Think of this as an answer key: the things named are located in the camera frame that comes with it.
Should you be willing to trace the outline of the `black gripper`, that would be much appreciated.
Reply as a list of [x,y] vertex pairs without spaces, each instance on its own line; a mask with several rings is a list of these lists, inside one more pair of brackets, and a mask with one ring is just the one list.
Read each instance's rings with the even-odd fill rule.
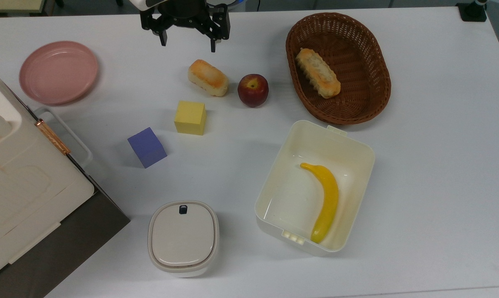
[[143,30],[158,36],[162,46],[166,46],[166,29],[172,25],[204,29],[203,34],[211,40],[211,52],[222,40],[230,38],[230,17],[228,5],[207,4],[205,0],[166,0],[157,5],[160,16],[154,18],[155,9],[141,11]]

